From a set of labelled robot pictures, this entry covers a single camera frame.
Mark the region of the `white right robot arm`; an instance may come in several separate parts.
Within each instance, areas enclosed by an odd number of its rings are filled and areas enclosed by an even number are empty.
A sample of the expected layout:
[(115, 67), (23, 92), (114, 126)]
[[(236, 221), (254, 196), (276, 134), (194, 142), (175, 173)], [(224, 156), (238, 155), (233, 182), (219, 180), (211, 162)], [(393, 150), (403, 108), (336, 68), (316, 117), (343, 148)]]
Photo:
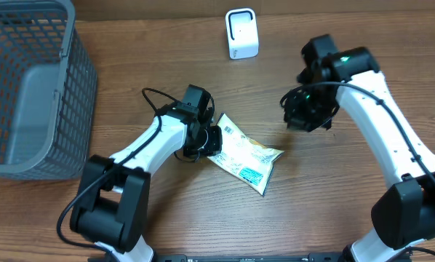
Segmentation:
[(380, 165), (386, 192), (371, 210), (372, 229), (338, 253), (339, 261), (408, 261), (435, 238), (435, 154), (395, 103), (366, 47), (340, 51), (331, 36), (301, 50), (305, 68), (280, 105), (292, 130), (329, 129), (343, 109)]

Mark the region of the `colourful wet wipes pack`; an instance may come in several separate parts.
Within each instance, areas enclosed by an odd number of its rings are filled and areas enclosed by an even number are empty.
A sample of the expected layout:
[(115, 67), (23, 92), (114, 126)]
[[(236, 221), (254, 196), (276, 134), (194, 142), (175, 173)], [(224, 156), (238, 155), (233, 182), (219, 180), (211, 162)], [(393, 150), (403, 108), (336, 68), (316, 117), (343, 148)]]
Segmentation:
[(222, 148), (219, 154), (208, 156), (208, 159), (264, 197), (274, 162), (284, 151), (268, 148), (251, 139), (224, 113), (220, 115), (217, 126), (222, 131)]

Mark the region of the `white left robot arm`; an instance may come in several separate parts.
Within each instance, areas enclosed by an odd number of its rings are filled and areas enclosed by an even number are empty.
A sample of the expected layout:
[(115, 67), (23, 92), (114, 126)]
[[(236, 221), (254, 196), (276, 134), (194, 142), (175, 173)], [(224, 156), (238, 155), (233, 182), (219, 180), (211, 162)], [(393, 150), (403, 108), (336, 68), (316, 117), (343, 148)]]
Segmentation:
[(222, 150), (214, 125), (215, 102), (202, 87), (189, 85), (181, 100), (154, 108), (151, 126), (110, 157), (91, 156), (76, 196), (57, 220), (66, 244), (103, 252), (100, 261), (154, 261), (143, 237), (151, 178), (170, 156), (197, 162)]

